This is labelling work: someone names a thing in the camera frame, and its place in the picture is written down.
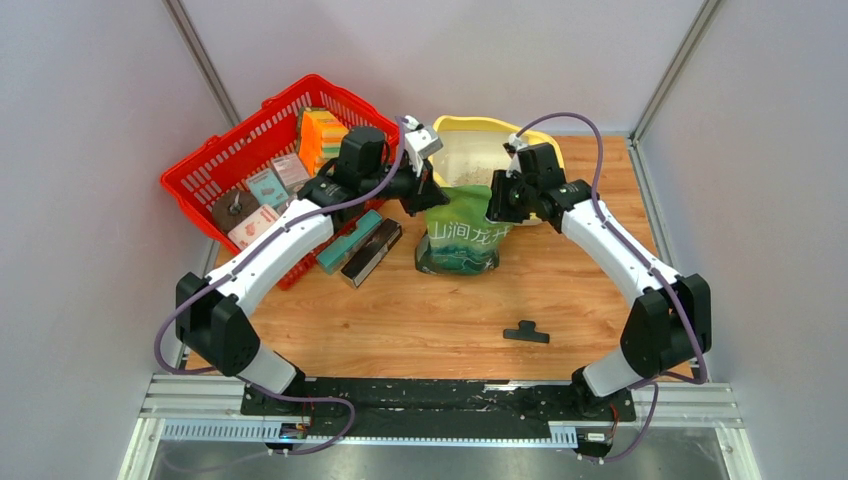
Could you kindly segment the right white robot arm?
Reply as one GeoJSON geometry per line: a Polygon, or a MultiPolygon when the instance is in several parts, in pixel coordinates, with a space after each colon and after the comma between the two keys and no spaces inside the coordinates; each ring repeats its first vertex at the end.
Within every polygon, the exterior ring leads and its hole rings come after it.
{"type": "Polygon", "coordinates": [[[643,247],[584,180],[569,181],[549,143],[504,146],[510,167],[493,174],[486,216],[520,223],[532,216],[578,245],[613,281],[631,310],[619,344],[573,375],[570,404],[598,417],[610,395],[667,373],[711,348],[711,291],[698,275],[681,275],[643,247]]]}

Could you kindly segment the black bag clip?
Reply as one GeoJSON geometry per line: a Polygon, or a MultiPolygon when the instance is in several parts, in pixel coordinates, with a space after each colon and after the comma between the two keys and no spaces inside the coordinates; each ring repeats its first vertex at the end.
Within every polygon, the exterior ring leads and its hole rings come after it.
{"type": "Polygon", "coordinates": [[[502,336],[506,340],[541,344],[548,344],[550,342],[550,335],[538,331],[536,322],[531,320],[520,320],[515,328],[504,329],[502,336]]]}

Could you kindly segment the green litter bag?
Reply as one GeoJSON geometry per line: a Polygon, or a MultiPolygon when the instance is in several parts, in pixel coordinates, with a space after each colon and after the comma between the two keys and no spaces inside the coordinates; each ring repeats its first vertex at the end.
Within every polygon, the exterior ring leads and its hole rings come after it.
{"type": "Polygon", "coordinates": [[[426,230],[415,250],[415,268],[431,275],[476,276],[496,269],[499,248],[513,225],[486,213],[492,191],[483,185],[445,187],[449,203],[425,212],[426,230]]]}

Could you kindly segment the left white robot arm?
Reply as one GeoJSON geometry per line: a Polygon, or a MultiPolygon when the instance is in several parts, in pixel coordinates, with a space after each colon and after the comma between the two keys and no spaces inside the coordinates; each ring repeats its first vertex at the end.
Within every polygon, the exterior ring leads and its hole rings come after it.
{"type": "Polygon", "coordinates": [[[300,189],[284,215],[227,265],[206,277],[185,275],[170,316],[176,337],[216,371],[267,391],[279,413],[304,405],[300,370],[265,346],[250,317],[266,294],[301,259],[330,241],[373,198],[396,199],[410,216],[448,203],[433,178],[430,156],[442,149],[430,126],[398,123],[391,147],[376,127],[352,128],[339,154],[300,189]]]}

